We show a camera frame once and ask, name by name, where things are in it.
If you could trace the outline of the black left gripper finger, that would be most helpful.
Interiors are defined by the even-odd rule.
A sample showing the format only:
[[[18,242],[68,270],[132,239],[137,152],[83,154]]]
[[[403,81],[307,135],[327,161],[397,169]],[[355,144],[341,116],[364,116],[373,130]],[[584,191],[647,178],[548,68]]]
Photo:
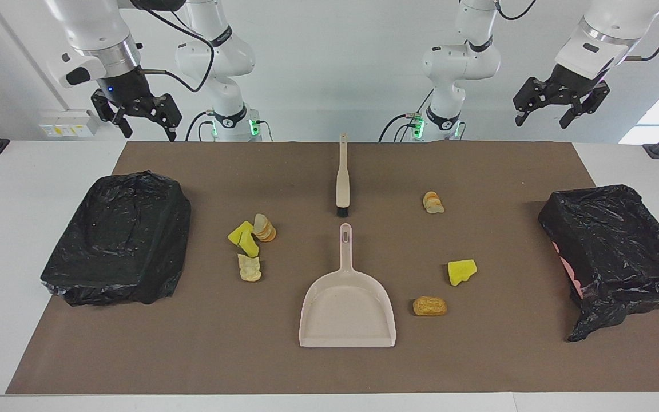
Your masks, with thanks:
[[[583,101],[581,101],[581,98],[577,94],[573,94],[571,90],[564,91],[564,104],[570,104],[570,109],[559,120],[560,127],[565,129],[573,120],[578,119],[580,116],[594,114],[601,105],[601,102],[606,99],[609,92],[610,88],[607,82],[597,83]]]
[[[552,82],[541,81],[535,77],[528,78],[514,96],[514,106],[517,110],[515,124],[521,127],[531,112],[550,104],[552,95]]]

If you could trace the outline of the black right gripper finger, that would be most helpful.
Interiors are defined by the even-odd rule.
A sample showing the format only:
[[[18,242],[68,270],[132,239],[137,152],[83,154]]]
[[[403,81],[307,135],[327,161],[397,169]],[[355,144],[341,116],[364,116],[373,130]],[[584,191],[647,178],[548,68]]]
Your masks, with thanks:
[[[126,107],[125,105],[120,105],[117,110],[114,112],[110,106],[110,101],[108,101],[102,89],[96,89],[91,95],[91,100],[93,102],[94,108],[102,122],[109,122],[117,126],[118,130],[121,131],[124,138],[129,139],[133,134],[133,130],[128,123],[128,120],[125,119]]]
[[[149,97],[144,102],[146,119],[163,128],[170,142],[176,140],[176,128],[180,125],[182,115],[170,94]]]

